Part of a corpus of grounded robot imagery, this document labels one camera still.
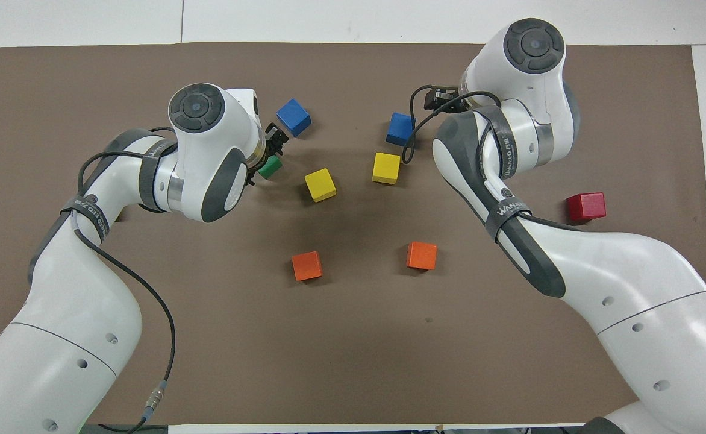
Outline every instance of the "black cable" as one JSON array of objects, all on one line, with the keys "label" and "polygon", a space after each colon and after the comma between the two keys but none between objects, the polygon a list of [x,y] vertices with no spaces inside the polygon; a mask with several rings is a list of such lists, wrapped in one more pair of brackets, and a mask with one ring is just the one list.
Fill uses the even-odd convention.
[{"label": "black cable", "polygon": [[160,297],[160,294],[158,294],[157,291],[155,291],[155,289],[152,288],[152,286],[147,283],[144,278],[141,277],[141,275],[136,274],[132,269],[128,268],[123,263],[113,258],[110,253],[106,253],[104,250],[101,249],[101,247],[95,245],[93,242],[91,242],[90,239],[86,238],[86,236],[84,236],[80,230],[75,230],[75,234],[77,234],[77,237],[80,238],[80,241],[83,242],[83,244],[88,245],[91,250],[96,253],[99,253],[100,256],[105,258],[107,261],[110,261],[110,263],[124,271],[126,274],[130,275],[130,277],[133,277],[137,282],[141,283],[142,286],[144,286],[144,288],[146,288],[147,291],[149,291],[149,293],[152,294],[153,297],[155,297],[155,300],[157,300],[160,307],[163,308],[163,312],[166,313],[166,318],[168,318],[169,328],[171,329],[171,354],[168,357],[168,366],[166,367],[166,374],[165,376],[163,376],[163,380],[168,381],[168,377],[171,376],[171,368],[173,367],[174,354],[177,352],[177,328],[173,323],[173,316],[171,316],[171,311],[168,309],[166,302],[163,301],[163,297]]},{"label": "black cable", "polygon": [[411,93],[411,97],[409,97],[409,119],[411,122],[411,129],[414,130],[414,97],[417,96],[418,93],[420,93],[421,90],[425,89],[433,89],[432,84],[426,84],[423,86],[418,87],[416,90],[414,90],[413,93]]},{"label": "black cable", "polygon": [[[108,425],[102,425],[99,424],[99,427],[106,429],[107,431],[112,431],[112,432],[129,432],[129,429],[120,429],[120,428],[113,428]],[[152,431],[153,429],[158,429],[161,431],[165,431],[166,428],[163,426],[140,426],[136,431]]]},{"label": "black cable", "polygon": [[78,171],[77,173],[77,191],[80,192],[81,190],[83,190],[83,177],[85,176],[86,170],[88,169],[89,165],[91,165],[97,159],[103,159],[103,157],[113,156],[135,157],[136,159],[141,159],[141,157],[144,157],[144,154],[139,154],[137,152],[131,151],[104,151],[99,152],[99,154],[95,154],[95,156],[91,156],[90,159],[86,160],[86,162],[80,166],[80,171]]},{"label": "black cable", "polygon": [[576,233],[582,233],[582,231],[584,231],[581,228],[576,228],[575,226],[565,225],[563,223],[541,219],[541,217],[535,217],[535,215],[530,215],[526,212],[521,212],[517,214],[516,217],[521,217],[524,220],[530,220],[530,222],[539,223],[541,225],[551,226],[552,228],[559,228],[559,230],[575,231]]},{"label": "black cable", "polygon": [[139,423],[137,423],[133,428],[128,429],[127,431],[123,431],[122,429],[116,429],[116,428],[108,428],[106,426],[101,426],[102,428],[108,429],[109,431],[114,431],[114,432],[125,432],[125,434],[133,434],[136,431],[139,431],[139,429],[142,428],[142,425],[147,422],[146,417],[142,417],[141,420],[139,420]]},{"label": "black cable", "polygon": [[[441,107],[437,108],[436,110],[433,110],[433,112],[426,116],[425,119],[422,120],[418,124],[418,126],[411,131],[411,134],[409,134],[409,137],[406,139],[406,144],[404,145],[404,150],[402,151],[402,162],[404,162],[405,165],[408,165],[409,162],[411,162],[411,158],[414,156],[414,141],[416,141],[416,135],[417,131],[422,128],[423,125],[425,125],[428,121],[433,119],[434,116],[438,115],[439,113],[443,112],[446,110],[448,107],[452,106],[455,104],[455,102],[461,101],[462,99],[466,99],[471,96],[488,96],[490,99],[495,101],[495,104],[497,107],[500,107],[500,99],[494,94],[490,92],[486,92],[484,90],[477,90],[476,92],[469,92],[469,93],[464,93],[463,95],[456,96],[452,99],[450,99],[447,102],[444,102],[444,104],[441,105]],[[409,150],[409,157],[406,156],[406,152]]]},{"label": "black cable", "polygon": [[150,133],[154,133],[157,131],[171,131],[172,133],[176,133],[176,131],[174,131],[172,127],[154,127],[149,129]]},{"label": "black cable", "polygon": [[165,211],[158,211],[157,209],[149,208],[149,206],[146,206],[143,203],[140,203],[138,205],[139,205],[139,208],[141,208],[145,211],[154,212],[155,214],[163,214],[163,212],[165,212]]}]

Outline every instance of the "blue cube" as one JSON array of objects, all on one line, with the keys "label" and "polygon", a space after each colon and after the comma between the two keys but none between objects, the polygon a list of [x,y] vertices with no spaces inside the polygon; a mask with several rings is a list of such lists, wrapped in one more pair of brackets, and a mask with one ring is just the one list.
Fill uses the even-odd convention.
[{"label": "blue cube", "polygon": [[278,119],[284,124],[292,135],[297,137],[301,132],[310,126],[310,114],[306,109],[297,102],[297,99],[291,99],[276,112]]},{"label": "blue cube", "polygon": [[386,141],[394,145],[405,146],[406,140],[411,135],[411,123],[413,121],[414,118],[409,118],[408,115],[394,112],[391,115],[391,125],[388,127]]}]

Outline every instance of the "wooden block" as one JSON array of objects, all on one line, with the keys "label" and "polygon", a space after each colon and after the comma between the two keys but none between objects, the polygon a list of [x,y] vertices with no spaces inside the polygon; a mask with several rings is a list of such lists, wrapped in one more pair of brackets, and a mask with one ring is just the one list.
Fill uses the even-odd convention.
[{"label": "wooden block", "polygon": [[307,189],[310,190],[313,201],[327,200],[337,194],[337,189],[334,187],[334,182],[331,181],[331,174],[328,168],[322,168],[320,171],[306,175],[305,183],[307,184]]},{"label": "wooden block", "polygon": [[311,119],[307,110],[301,106],[297,99],[290,99],[289,102],[284,104],[284,107],[275,113],[278,115],[278,119],[284,124],[292,135],[297,137],[311,124]]},{"label": "wooden block", "polygon": [[388,126],[388,135],[386,141],[394,145],[405,146],[406,140],[411,135],[414,118],[409,118],[409,115],[402,113],[393,113],[391,115],[391,123]]},{"label": "wooden block", "polygon": [[406,266],[416,269],[436,269],[436,252],[439,248],[429,242],[410,242],[406,253]]},{"label": "wooden block", "polygon": [[262,166],[262,168],[260,168],[257,172],[262,175],[262,178],[270,179],[270,177],[283,166],[284,164],[281,163],[281,159],[279,159],[278,156],[270,156],[264,163],[264,166]]},{"label": "wooden block", "polygon": [[318,252],[307,252],[292,256],[292,266],[295,267],[295,279],[298,282],[323,275]]},{"label": "wooden block", "polygon": [[573,222],[588,222],[607,215],[604,193],[581,193],[567,198],[567,211]]},{"label": "wooden block", "polygon": [[383,184],[395,184],[399,179],[399,165],[401,156],[394,154],[375,154],[375,169],[372,171],[372,181]]}]

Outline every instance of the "black strap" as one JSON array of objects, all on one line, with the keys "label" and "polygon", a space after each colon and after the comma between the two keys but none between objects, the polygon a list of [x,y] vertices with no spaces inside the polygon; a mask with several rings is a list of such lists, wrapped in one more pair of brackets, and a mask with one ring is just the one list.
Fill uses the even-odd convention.
[{"label": "black strap", "polygon": [[493,241],[497,241],[497,233],[500,227],[509,219],[514,217],[519,212],[529,211],[530,208],[520,198],[513,196],[499,201],[495,207],[490,209],[490,214],[487,215],[487,221],[484,223],[484,228],[487,233],[493,237]]},{"label": "black strap", "polygon": [[475,109],[493,127],[500,153],[500,179],[511,178],[516,173],[518,154],[511,125],[497,106],[483,106]]},{"label": "black strap", "polygon": [[161,157],[165,157],[176,150],[176,141],[163,139],[155,143],[142,157],[142,165],[139,168],[139,197],[142,198],[142,208],[147,211],[166,212],[160,209],[157,201],[155,201],[155,176],[157,175]]},{"label": "black strap", "polygon": [[96,228],[97,233],[99,233],[99,239],[104,241],[104,238],[110,233],[110,223],[107,222],[104,212],[96,205],[95,201],[92,201],[90,198],[84,198],[83,196],[72,196],[71,200],[61,209],[61,212],[69,212],[71,210],[75,210],[85,215],[88,220],[91,220],[93,227]]}]

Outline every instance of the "brown paper surface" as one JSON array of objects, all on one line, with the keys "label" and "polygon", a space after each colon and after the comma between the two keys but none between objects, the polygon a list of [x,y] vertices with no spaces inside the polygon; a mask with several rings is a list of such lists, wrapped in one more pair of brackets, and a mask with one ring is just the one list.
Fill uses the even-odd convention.
[{"label": "brown paper surface", "polygon": [[[81,162],[130,127],[168,124],[197,81],[257,91],[262,123],[290,98],[313,124],[206,225],[131,207],[105,249],[171,308],[177,359],[153,423],[582,422],[635,400],[592,330],[539,294],[492,244],[420,134],[397,184],[376,184],[391,113],[425,83],[456,83],[469,45],[216,43],[0,49],[0,332],[28,294],[31,254],[75,192]],[[688,46],[570,46],[564,76],[583,123],[565,159],[509,185],[546,219],[604,192],[591,231],[661,239],[706,281],[706,191]],[[419,118],[425,112],[419,112]],[[303,176],[328,168],[337,196]],[[411,241],[439,246],[430,272]],[[290,256],[325,275],[293,280]],[[162,376],[168,326],[129,283],[143,337],[91,423],[135,423]]]}]

